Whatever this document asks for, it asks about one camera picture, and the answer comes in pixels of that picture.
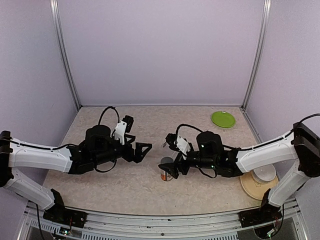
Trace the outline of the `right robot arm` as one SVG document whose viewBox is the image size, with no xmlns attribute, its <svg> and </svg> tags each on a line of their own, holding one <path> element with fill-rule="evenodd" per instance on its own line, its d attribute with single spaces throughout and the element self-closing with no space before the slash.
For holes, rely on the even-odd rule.
<svg viewBox="0 0 320 240">
<path fill-rule="evenodd" d="M 216 175 L 233 178 L 259 167 L 293 160 L 294 164 L 280 182 L 263 195 L 256 218 L 266 222 L 276 209 L 309 179 L 320 175 L 320 138 L 302 122 L 293 124 L 285 134 L 249 148 L 223 145 L 221 136 L 202 131 L 196 136 L 197 150 L 178 133 L 166 136 L 169 148 L 178 154 L 173 162 L 161 163 L 159 168 L 173 178 L 186 175 L 190 168 L 210 169 Z"/>
</svg>

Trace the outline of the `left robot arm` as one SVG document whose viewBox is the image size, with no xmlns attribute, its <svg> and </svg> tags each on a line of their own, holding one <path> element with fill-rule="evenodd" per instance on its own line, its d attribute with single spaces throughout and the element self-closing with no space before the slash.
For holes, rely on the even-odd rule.
<svg viewBox="0 0 320 240">
<path fill-rule="evenodd" d="M 0 186 L 16 192 L 50 212 L 63 223 L 70 218 L 57 191 L 49 190 L 18 171 L 19 167 L 54 170 L 70 175 L 82 175 L 96 171 L 98 165 L 122 158 L 127 162 L 140 163 L 152 149 L 150 143 L 137 142 L 135 136 L 112 133 L 106 125 L 95 125 L 85 132 L 85 139 L 78 145 L 59 147 L 31 145 L 12 138 L 10 131 L 0 134 Z"/>
</svg>

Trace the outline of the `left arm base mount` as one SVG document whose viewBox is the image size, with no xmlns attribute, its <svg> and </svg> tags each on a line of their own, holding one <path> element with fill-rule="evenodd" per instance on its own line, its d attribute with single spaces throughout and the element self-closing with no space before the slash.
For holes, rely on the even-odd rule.
<svg viewBox="0 0 320 240">
<path fill-rule="evenodd" d="M 51 208 L 44 211 L 43 218 L 69 227 L 83 228 L 87 215 L 84 211 L 73 210 L 63 205 L 54 204 Z"/>
</svg>

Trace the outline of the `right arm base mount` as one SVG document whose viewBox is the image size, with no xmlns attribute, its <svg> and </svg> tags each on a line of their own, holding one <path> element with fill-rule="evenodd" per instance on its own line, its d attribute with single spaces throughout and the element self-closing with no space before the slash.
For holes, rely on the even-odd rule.
<svg viewBox="0 0 320 240">
<path fill-rule="evenodd" d="M 266 200 L 258 208 L 240 211 L 238 216 L 241 227 L 246 228 L 281 219 L 283 214 L 280 207 L 273 206 Z"/>
</svg>

